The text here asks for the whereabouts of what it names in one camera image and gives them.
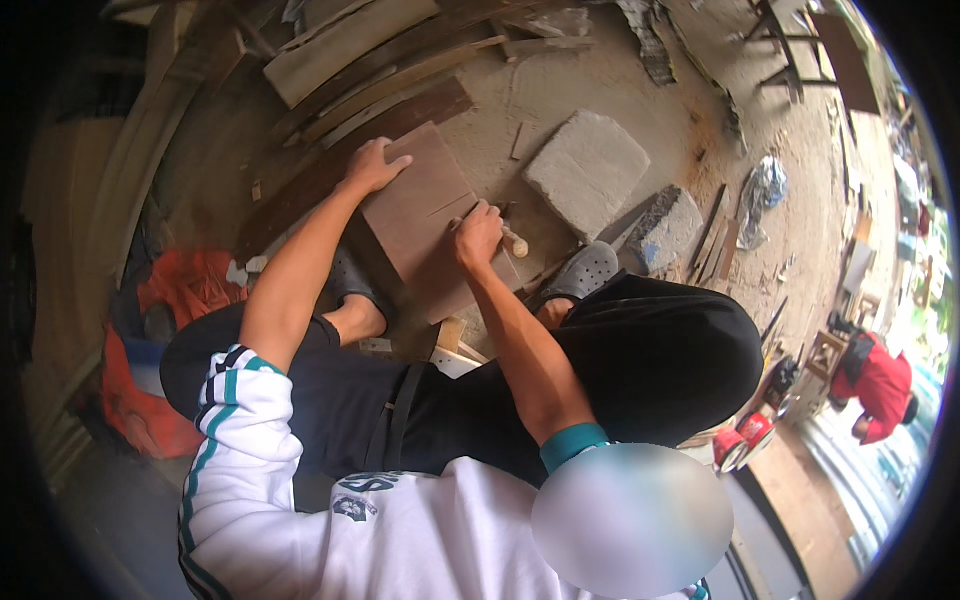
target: green stripe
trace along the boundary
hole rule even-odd
[[[183,566],[189,569],[190,574],[193,575],[194,579],[212,589],[213,592],[221,598],[230,598],[230,592],[224,588],[223,584],[217,581],[213,575],[207,573],[203,567],[193,560],[193,557],[191,557],[189,554],[183,554],[180,556],[180,560],[182,561]]]
[[[224,381],[224,397],[227,407],[221,410],[220,413],[210,421],[210,425],[206,428],[206,450],[204,450],[204,453],[201,454],[197,460],[197,465],[193,468],[193,471],[190,472],[190,477],[187,479],[186,493],[183,495],[183,519],[180,530],[183,534],[183,545],[186,547],[188,553],[193,552],[197,548],[197,544],[193,541],[193,535],[190,533],[190,519],[193,518],[193,496],[197,494],[197,488],[200,485],[200,471],[206,467],[206,464],[213,458],[214,453],[217,451],[217,441],[215,440],[217,428],[239,408],[239,406],[237,406],[237,371],[227,371],[224,375],[226,376]]]

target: hand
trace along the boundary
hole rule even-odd
[[[378,137],[361,146],[350,159],[344,183],[356,184],[368,194],[386,187],[414,162],[414,158],[407,155],[387,164],[383,150],[392,143],[387,137]]]
[[[500,209],[481,200],[466,219],[454,219],[453,249],[457,263],[466,271],[490,266],[503,239]]]

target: plastic bag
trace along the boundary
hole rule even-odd
[[[773,156],[765,156],[743,186],[740,194],[740,212],[746,217],[740,224],[736,246],[740,250],[756,250],[769,240],[760,226],[765,208],[773,208],[786,197],[786,172],[783,164]]]

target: gray clog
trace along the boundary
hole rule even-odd
[[[544,304],[554,298],[583,300],[610,281],[619,270],[616,252],[610,244],[593,242],[568,260],[524,304],[536,315]]]

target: forearm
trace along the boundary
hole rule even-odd
[[[280,248],[247,300],[240,344],[289,371],[340,237],[366,196],[362,185],[344,181]]]
[[[550,332],[489,264],[465,272],[516,411],[537,444],[569,426],[595,422],[583,385]]]

